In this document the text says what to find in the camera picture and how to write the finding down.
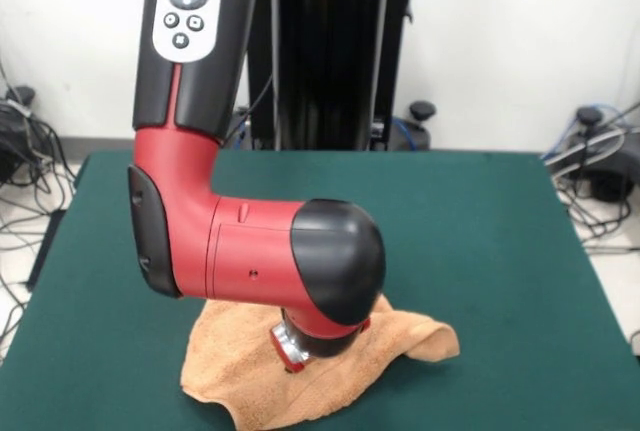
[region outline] black equipment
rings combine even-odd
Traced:
[[[248,47],[256,149],[387,147],[409,0],[257,0]],[[272,77],[273,88],[257,99]]]

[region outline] red robot arm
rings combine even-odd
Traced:
[[[384,247],[373,220],[353,204],[211,190],[253,1],[145,0],[131,213],[152,289],[281,307],[272,338],[298,371],[310,357],[344,351],[366,325],[384,281]]]

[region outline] orange towel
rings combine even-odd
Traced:
[[[237,429],[275,429],[350,405],[402,354],[436,362],[459,353],[450,326],[396,311],[382,297],[371,327],[349,350],[288,374],[268,335],[281,318],[274,307],[207,302],[189,338],[184,392],[203,403],[223,405]]]

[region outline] green tabletop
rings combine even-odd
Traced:
[[[180,389],[202,302],[144,284],[130,159],[84,168],[0,368],[2,431],[232,428]],[[225,152],[214,181],[362,205],[382,229],[391,302],[459,334],[459,358],[400,358],[354,405],[296,429],[640,429],[640,368],[534,156]]]

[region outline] control panel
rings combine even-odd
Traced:
[[[220,0],[157,0],[153,45],[168,61],[205,58],[216,45]]]

